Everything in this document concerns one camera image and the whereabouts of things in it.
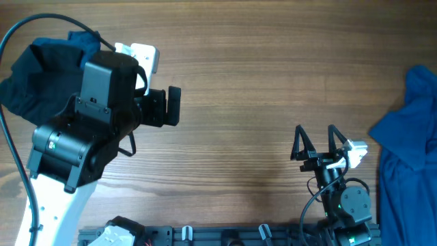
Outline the black t-shirt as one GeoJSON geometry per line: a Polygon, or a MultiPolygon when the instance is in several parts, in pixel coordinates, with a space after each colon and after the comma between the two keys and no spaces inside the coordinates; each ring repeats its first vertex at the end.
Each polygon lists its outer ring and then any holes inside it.
{"type": "Polygon", "coordinates": [[[1,82],[1,104],[32,124],[47,122],[81,90],[82,58],[73,46],[29,45],[1,82]]]}

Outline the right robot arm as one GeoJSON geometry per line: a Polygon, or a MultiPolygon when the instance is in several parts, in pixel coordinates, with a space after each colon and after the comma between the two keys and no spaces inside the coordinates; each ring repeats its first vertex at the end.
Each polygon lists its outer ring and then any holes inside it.
{"type": "Polygon", "coordinates": [[[313,172],[318,191],[303,208],[299,219],[299,239],[308,245],[305,215],[314,201],[321,201],[325,219],[318,222],[318,240],[327,245],[362,245],[372,240],[369,186],[358,178],[346,178],[367,154],[363,140],[346,138],[338,128],[328,126],[328,152],[318,152],[301,125],[296,126],[290,155],[302,161],[301,172],[313,172]]]}

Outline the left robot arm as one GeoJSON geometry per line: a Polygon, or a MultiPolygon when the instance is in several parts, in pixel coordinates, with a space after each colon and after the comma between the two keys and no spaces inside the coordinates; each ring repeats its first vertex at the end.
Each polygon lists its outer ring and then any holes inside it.
{"type": "Polygon", "coordinates": [[[27,164],[34,197],[17,245],[69,245],[105,166],[122,153],[120,141],[140,125],[178,124],[180,88],[136,88],[144,76],[135,58],[97,52],[85,65],[79,94],[34,130],[27,164]]]}

